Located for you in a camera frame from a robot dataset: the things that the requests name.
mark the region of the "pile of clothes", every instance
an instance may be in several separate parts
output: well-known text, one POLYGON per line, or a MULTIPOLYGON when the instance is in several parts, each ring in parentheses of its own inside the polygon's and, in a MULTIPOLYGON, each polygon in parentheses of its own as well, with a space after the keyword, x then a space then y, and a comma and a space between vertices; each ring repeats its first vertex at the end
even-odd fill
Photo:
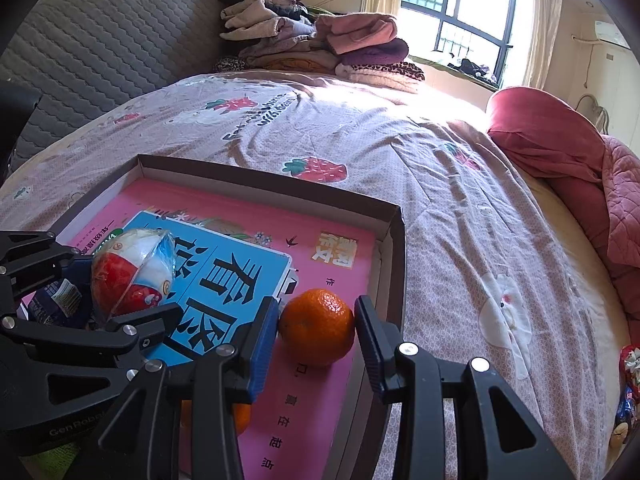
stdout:
POLYGON ((424 73, 405 61, 408 45, 397 38, 390 14, 334 16, 300 0, 220 0, 220 37, 238 46, 218 60, 216 72, 263 68, 334 74, 350 81, 417 93, 424 73))
POLYGON ((471 77, 475 77, 476 79, 486 83, 487 85, 491 85, 494 88, 500 88, 498 85, 498 79, 491 72, 491 69, 487 65, 476 65, 473 61, 463 57, 462 59, 457 60, 456 63, 449 63, 447 65, 449 68, 453 68, 454 70, 458 70, 463 74, 470 75, 471 77))
POLYGON ((409 46, 397 37, 391 14, 355 12, 343 16, 319 16, 316 38, 325 40, 340 57, 337 76, 349 81, 417 93, 424 72, 405 61, 409 46))
POLYGON ((220 59, 216 64, 220 72, 265 68, 333 73, 338 64, 326 43, 315 39, 316 17, 299 0, 242 0, 220 16, 227 29, 221 38, 251 43, 237 57, 220 59))

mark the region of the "pink towel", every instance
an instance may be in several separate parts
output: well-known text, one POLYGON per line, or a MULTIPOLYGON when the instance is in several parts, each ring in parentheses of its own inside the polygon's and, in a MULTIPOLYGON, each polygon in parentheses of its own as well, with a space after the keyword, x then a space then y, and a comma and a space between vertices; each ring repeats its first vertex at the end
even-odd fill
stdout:
POLYGON ((326 39, 336 54, 388 43, 398 35, 395 17, 371 12, 344 16, 322 14, 316 20, 316 29, 318 39, 326 39))

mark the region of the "orange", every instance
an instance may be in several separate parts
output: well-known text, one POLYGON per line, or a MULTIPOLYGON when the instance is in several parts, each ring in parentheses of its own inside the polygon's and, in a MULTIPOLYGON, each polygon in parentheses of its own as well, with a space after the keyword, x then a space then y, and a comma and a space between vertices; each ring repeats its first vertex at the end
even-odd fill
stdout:
POLYGON ((338 296, 312 288, 287 303, 278 331, 297 362, 328 366, 351 349, 355 322, 353 312, 338 296))
MULTIPOLYGON (((236 434, 241 435, 249 426, 251 419, 250 404, 234 404, 234 420, 236 422, 236 434)), ((183 400, 180 407, 180 423, 191 431, 191 401, 183 400)))

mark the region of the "candy wrapper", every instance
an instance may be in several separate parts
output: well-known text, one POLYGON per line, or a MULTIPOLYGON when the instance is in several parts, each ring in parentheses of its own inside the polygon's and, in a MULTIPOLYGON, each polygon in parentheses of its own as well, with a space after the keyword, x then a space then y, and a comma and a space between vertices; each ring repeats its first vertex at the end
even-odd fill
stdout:
POLYGON ((131 229, 94 255, 91 292, 97 316, 130 314, 156 306, 171 290, 175 244, 166 230, 131 229))
POLYGON ((629 429, 636 424, 636 402, 631 386, 625 386, 620 397, 618 410, 616 411, 616 426, 626 422, 629 429))
POLYGON ((620 373, 631 387, 635 400, 640 400, 640 349, 625 346, 620 352, 620 373))

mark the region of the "bed headboard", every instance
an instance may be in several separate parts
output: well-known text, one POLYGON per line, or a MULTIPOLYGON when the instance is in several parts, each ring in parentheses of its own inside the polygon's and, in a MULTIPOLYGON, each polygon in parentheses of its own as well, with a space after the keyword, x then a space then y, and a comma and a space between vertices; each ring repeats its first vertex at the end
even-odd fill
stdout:
POLYGON ((209 73, 219 57, 218 0, 41 0, 0 57, 0 79, 43 96, 12 171, 129 99, 209 73))

